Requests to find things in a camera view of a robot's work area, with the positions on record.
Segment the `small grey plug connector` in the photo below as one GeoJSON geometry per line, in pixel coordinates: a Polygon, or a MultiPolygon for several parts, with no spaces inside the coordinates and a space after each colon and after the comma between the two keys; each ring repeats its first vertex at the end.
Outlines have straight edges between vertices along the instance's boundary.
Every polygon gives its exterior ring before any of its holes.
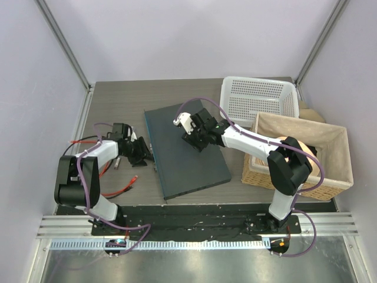
{"type": "Polygon", "coordinates": [[[120,161],[121,161],[121,158],[118,157],[115,161],[115,164],[114,164],[114,169],[117,170],[119,168],[119,165],[120,165],[120,161]]]}

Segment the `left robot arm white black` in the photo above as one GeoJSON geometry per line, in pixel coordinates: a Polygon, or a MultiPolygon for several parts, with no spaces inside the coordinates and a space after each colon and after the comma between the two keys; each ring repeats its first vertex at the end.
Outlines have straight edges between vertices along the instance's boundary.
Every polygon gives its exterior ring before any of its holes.
{"type": "Polygon", "coordinates": [[[108,162],[126,157],[133,167],[153,161],[143,137],[125,123],[113,123],[111,131],[97,136],[92,147],[75,155],[63,154],[58,162],[54,200],[61,206],[76,208],[105,223],[112,235],[125,229],[122,208],[101,194],[100,169],[108,162]]]}

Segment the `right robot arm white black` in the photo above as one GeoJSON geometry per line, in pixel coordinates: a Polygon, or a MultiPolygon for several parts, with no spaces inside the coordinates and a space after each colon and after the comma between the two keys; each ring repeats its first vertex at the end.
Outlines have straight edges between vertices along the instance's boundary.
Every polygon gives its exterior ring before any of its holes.
{"type": "Polygon", "coordinates": [[[239,150],[265,162],[275,187],[266,226],[274,233],[287,226],[297,192],[312,172],[307,154],[296,139],[272,139],[245,130],[229,119],[217,121],[206,108],[196,114],[180,113],[173,124],[184,129],[182,139],[199,152],[213,144],[239,150]]]}

